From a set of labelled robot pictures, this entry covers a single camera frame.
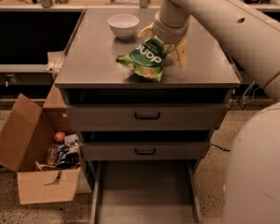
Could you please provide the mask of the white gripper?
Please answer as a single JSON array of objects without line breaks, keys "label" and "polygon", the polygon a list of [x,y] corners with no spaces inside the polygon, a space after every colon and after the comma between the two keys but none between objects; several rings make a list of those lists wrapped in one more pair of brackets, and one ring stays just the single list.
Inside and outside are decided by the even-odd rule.
[{"label": "white gripper", "polygon": [[160,12],[158,12],[155,15],[153,24],[151,23],[143,28],[137,33],[137,36],[152,37],[155,34],[165,44],[176,44],[171,55],[176,64],[181,69],[185,69],[188,64],[188,41],[183,38],[186,36],[188,28],[189,15],[184,17],[177,27],[173,27],[169,25],[169,22],[163,21]]}]

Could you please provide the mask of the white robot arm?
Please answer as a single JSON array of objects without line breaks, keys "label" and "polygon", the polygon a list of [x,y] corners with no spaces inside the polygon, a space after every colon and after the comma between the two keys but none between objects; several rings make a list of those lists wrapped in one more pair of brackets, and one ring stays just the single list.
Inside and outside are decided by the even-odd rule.
[{"label": "white robot arm", "polygon": [[195,18],[273,100],[237,134],[224,184],[222,224],[280,224],[280,22],[239,0],[162,0],[143,29],[180,42]]}]

